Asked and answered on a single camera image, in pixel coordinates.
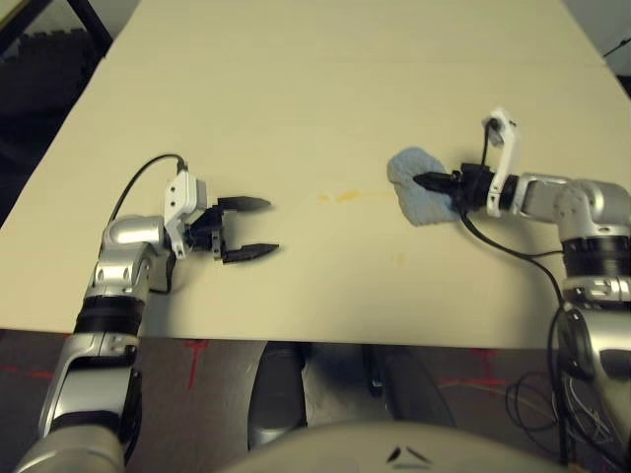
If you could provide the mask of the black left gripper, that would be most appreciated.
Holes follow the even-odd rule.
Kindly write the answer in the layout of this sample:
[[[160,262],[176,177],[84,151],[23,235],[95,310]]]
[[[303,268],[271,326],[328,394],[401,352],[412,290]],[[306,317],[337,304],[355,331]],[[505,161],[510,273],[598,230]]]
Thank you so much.
[[[185,242],[191,251],[210,253],[223,263],[252,261],[280,248],[277,243],[253,243],[236,249],[226,246],[224,236],[224,212],[257,212],[267,209],[271,203],[251,196],[220,197],[217,204],[207,208],[196,220],[185,225]]]

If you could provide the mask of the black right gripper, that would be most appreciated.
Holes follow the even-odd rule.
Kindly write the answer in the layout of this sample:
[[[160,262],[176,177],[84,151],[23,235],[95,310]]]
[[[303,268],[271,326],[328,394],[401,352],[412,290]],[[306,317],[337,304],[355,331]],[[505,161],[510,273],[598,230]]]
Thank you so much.
[[[493,177],[488,166],[463,163],[452,175],[427,171],[414,175],[413,181],[428,191],[449,193],[455,211],[477,211],[486,206]]]

